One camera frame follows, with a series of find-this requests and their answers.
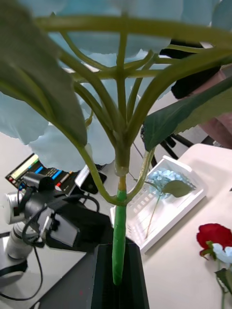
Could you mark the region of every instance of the white basket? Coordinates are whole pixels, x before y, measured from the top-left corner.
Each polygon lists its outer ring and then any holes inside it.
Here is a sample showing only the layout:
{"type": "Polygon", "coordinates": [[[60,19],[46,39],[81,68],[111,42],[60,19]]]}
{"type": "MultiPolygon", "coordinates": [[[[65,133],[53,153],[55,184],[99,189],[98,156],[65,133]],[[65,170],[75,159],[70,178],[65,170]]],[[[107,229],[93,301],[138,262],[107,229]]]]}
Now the white basket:
{"type": "MultiPolygon", "coordinates": [[[[149,185],[145,184],[141,191],[127,205],[126,235],[133,240],[145,253],[164,234],[166,234],[181,218],[183,218],[207,193],[207,186],[191,167],[164,156],[149,172],[168,169],[186,176],[196,187],[189,194],[175,198],[170,196],[161,199],[152,218],[149,234],[146,238],[149,221],[157,202],[154,193],[150,193],[149,185]]],[[[115,221],[115,207],[111,208],[111,221],[115,221]]]]}

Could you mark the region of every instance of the green stem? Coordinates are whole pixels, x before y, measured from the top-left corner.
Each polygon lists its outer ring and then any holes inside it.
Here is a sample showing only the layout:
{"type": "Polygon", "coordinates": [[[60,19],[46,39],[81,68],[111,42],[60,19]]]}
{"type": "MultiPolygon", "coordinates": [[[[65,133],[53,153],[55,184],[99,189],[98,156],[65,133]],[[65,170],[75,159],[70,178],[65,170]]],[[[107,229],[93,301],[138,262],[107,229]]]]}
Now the green stem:
{"type": "Polygon", "coordinates": [[[87,164],[90,173],[93,177],[94,183],[98,188],[99,193],[103,196],[103,198],[111,204],[118,204],[118,200],[116,198],[116,196],[110,196],[109,193],[106,191],[102,180],[99,176],[98,170],[96,168],[96,165],[94,164],[93,160],[91,159],[90,155],[88,154],[88,152],[86,151],[86,149],[82,146],[80,146],[76,140],[73,140],[73,138],[71,136],[68,136],[67,134],[65,134],[67,136],[67,138],[74,144],[74,146],[77,148],[77,150],[79,151],[80,155],[83,157],[85,163],[87,164]]]}
{"type": "Polygon", "coordinates": [[[94,114],[94,112],[93,112],[93,110],[91,110],[91,113],[90,113],[89,118],[88,118],[88,119],[86,119],[86,121],[85,121],[86,128],[87,128],[88,126],[90,126],[90,125],[91,125],[91,123],[92,123],[92,121],[93,121],[93,114],[94,114]]]}
{"type": "Polygon", "coordinates": [[[107,66],[89,58],[88,56],[86,56],[85,54],[83,54],[77,47],[76,45],[72,42],[72,40],[70,39],[69,35],[66,32],[61,32],[60,33],[62,35],[62,37],[64,38],[64,40],[66,41],[66,43],[68,44],[68,46],[71,48],[71,50],[75,53],[75,55],[81,59],[83,62],[89,64],[90,66],[97,68],[99,70],[107,70],[109,69],[107,66]]]}
{"type": "MultiPolygon", "coordinates": [[[[125,26],[127,23],[127,16],[122,16],[125,26]]],[[[117,84],[117,101],[118,109],[127,123],[127,104],[126,104],[126,90],[125,90],[125,76],[124,76],[124,59],[127,47],[127,31],[124,29],[120,33],[120,43],[118,49],[118,55],[116,60],[116,84],[117,84]]]]}
{"type": "MultiPolygon", "coordinates": [[[[142,77],[154,77],[162,70],[126,70],[125,77],[126,78],[142,78],[142,77]]],[[[115,69],[109,69],[107,71],[99,71],[93,72],[95,76],[97,76],[101,80],[108,80],[108,79],[117,79],[117,73],[115,69]]],[[[87,79],[81,76],[79,73],[70,73],[74,81],[79,83],[86,83],[87,79]]]]}
{"type": "MultiPolygon", "coordinates": [[[[149,68],[153,65],[153,63],[155,62],[155,60],[157,58],[158,58],[157,55],[153,55],[152,58],[149,59],[149,61],[144,65],[143,69],[145,71],[150,71],[149,68]]],[[[142,80],[143,79],[141,77],[136,79],[136,81],[134,82],[132,91],[130,93],[128,104],[127,104],[127,118],[128,118],[128,122],[131,120],[131,117],[133,115],[136,98],[137,98],[137,95],[138,95],[138,92],[139,92],[139,87],[141,85],[142,80]]]]}
{"type": "MultiPolygon", "coordinates": [[[[126,176],[124,176],[120,177],[117,199],[118,201],[123,202],[125,201],[126,197],[126,176]]],[[[126,212],[126,206],[116,206],[112,252],[113,281],[115,285],[120,285],[122,281],[126,244],[126,212]]]]}
{"type": "Polygon", "coordinates": [[[153,52],[149,50],[148,54],[146,55],[144,59],[125,63],[124,70],[137,70],[140,67],[144,66],[144,64],[146,64],[151,59],[152,56],[153,56],[153,52]]]}
{"type": "Polygon", "coordinates": [[[188,47],[188,46],[173,45],[173,44],[168,45],[166,48],[180,50],[182,52],[187,52],[187,53],[200,53],[203,50],[203,48],[188,47]]]}
{"type": "MultiPolygon", "coordinates": [[[[60,31],[92,31],[92,32],[121,32],[124,28],[120,16],[57,16],[36,18],[36,24],[49,32],[60,31]]],[[[231,48],[232,34],[218,28],[184,24],[175,21],[142,19],[130,17],[127,20],[129,34],[175,38],[187,42],[208,42],[212,45],[231,48]]]]}
{"type": "Polygon", "coordinates": [[[161,197],[161,195],[157,198],[157,202],[156,202],[156,204],[155,204],[154,210],[153,210],[153,212],[152,212],[152,215],[151,215],[151,218],[150,218],[150,221],[149,221],[149,224],[148,224],[148,228],[147,228],[147,232],[146,232],[146,237],[145,237],[145,239],[147,239],[147,237],[148,237],[149,229],[150,229],[150,226],[151,226],[151,221],[152,221],[152,218],[153,218],[153,216],[154,216],[154,214],[155,214],[156,208],[157,208],[157,206],[158,206],[158,202],[160,201],[160,197],[161,197]]]}
{"type": "Polygon", "coordinates": [[[65,64],[67,64],[74,71],[80,73],[80,75],[82,75],[93,86],[93,88],[96,90],[99,97],[101,98],[109,114],[109,117],[111,118],[111,121],[114,125],[114,130],[116,132],[120,132],[121,128],[118,121],[119,118],[118,109],[114,101],[112,100],[111,96],[105,89],[101,80],[95,74],[93,74],[93,72],[90,69],[88,69],[85,65],[80,63],[73,56],[71,56],[70,54],[68,54],[63,50],[60,56],[60,60],[65,64]]]}
{"type": "Polygon", "coordinates": [[[82,85],[74,82],[75,92],[82,97],[86,104],[93,110],[103,129],[105,130],[110,142],[115,147],[116,139],[112,132],[112,123],[107,112],[103,113],[103,109],[94,96],[82,85]]]}
{"type": "Polygon", "coordinates": [[[144,162],[140,171],[139,179],[135,187],[127,194],[127,200],[126,202],[129,203],[134,196],[136,196],[137,193],[142,189],[145,179],[147,177],[147,172],[149,169],[149,166],[151,164],[152,157],[154,155],[154,149],[150,152],[146,152],[144,155],[144,162]]]}
{"type": "Polygon", "coordinates": [[[223,58],[232,54],[230,49],[208,48],[168,66],[157,75],[145,90],[128,125],[128,145],[132,145],[145,117],[152,105],[176,80],[215,66],[223,58]]]}
{"type": "Polygon", "coordinates": [[[157,64],[175,64],[180,62],[180,59],[159,57],[156,59],[157,64]]]}

